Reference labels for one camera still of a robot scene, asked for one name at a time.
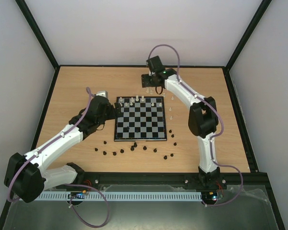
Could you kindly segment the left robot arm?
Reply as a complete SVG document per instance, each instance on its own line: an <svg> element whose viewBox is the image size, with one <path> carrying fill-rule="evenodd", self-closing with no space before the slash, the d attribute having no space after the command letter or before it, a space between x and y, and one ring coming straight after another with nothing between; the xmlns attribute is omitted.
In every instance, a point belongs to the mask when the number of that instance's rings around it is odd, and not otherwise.
<svg viewBox="0 0 288 230"><path fill-rule="evenodd" d="M49 141L24 155L15 153L10 157L4 178L9 192L29 203L47 189L73 183L82 170L79 166L68 163L52 170L48 167L64 152L95 133L100 125L121 115L120 103L111 104L108 98L100 95L89 98L86 108Z"/></svg>

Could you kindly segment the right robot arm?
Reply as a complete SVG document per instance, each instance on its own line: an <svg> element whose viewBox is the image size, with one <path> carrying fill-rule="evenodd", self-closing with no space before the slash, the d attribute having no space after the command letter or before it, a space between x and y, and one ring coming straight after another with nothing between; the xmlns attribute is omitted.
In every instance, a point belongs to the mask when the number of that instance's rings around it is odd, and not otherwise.
<svg viewBox="0 0 288 230"><path fill-rule="evenodd" d="M159 56L148 58L146 64L149 73L141 76L142 87L162 87L173 93L189 109L188 127L191 133L198 138L199 182L202 187L211 187L220 176L220 168L216 164L216 148L213 138L218 125L214 98L204 97L193 90L181 79L177 71L166 69Z"/></svg>

